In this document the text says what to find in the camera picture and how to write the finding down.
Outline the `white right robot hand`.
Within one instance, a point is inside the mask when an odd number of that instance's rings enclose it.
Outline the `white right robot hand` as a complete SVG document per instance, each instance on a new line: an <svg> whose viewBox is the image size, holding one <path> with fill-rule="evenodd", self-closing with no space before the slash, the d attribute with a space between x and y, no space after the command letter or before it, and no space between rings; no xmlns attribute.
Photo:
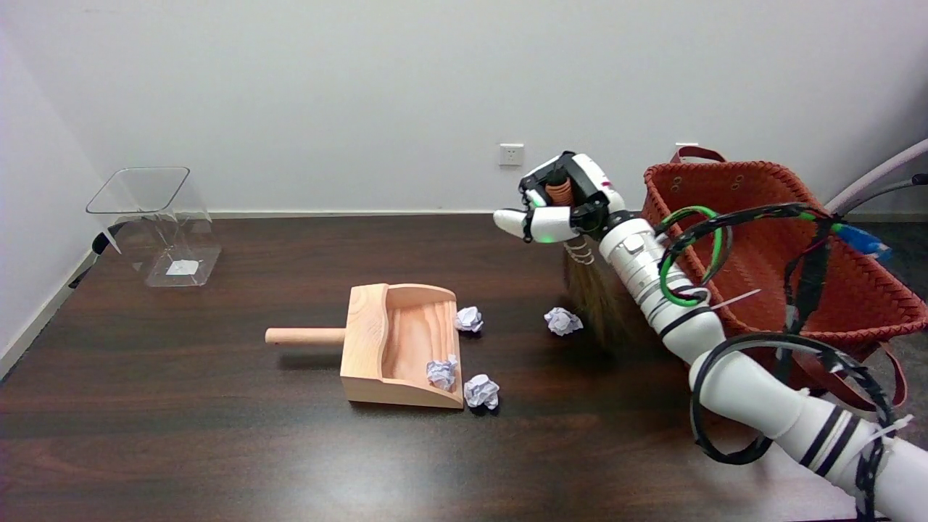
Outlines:
<svg viewBox="0 0 928 522"><path fill-rule="evenodd" d="M601 240L634 217L603 169L586 153L566 151L519 182L523 209L494 211L494 224L524 242Z"/></svg>

